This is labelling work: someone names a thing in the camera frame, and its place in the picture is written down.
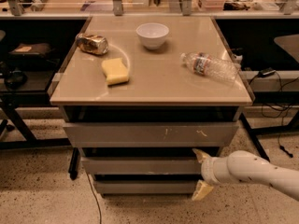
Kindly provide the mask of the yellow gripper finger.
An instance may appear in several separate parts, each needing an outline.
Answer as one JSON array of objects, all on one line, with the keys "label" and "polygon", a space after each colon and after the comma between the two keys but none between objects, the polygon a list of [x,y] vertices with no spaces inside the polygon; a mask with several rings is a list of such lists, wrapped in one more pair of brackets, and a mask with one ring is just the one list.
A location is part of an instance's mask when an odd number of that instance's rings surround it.
[{"label": "yellow gripper finger", "polygon": [[193,201],[201,201],[203,200],[212,190],[213,186],[209,185],[204,180],[199,180],[196,184],[196,189],[192,195]]},{"label": "yellow gripper finger", "polygon": [[204,163],[205,161],[208,161],[210,159],[210,156],[201,149],[194,148],[192,151],[199,163]]}]

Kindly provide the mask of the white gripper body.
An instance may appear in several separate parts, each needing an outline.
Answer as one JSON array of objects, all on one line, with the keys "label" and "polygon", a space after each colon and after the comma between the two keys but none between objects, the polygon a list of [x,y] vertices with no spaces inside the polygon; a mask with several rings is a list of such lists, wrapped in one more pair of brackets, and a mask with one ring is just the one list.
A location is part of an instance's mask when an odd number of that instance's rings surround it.
[{"label": "white gripper body", "polygon": [[201,175],[209,185],[219,185],[232,181],[226,158],[206,158],[201,164]]}]

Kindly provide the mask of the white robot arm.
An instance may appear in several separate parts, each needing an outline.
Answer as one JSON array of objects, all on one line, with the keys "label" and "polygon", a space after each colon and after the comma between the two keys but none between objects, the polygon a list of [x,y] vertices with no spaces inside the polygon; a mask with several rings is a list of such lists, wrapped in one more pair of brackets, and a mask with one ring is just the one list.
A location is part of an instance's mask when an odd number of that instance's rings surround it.
[{"label": "white robot arm", "polygon": [[261,184],[299,201],[299,172],[286,169],[250,152],[238,150],[226,157],[211,157],[204,151],[192,150],[200,164],[200,174],[193,201],[203,200],[221,184]]}]

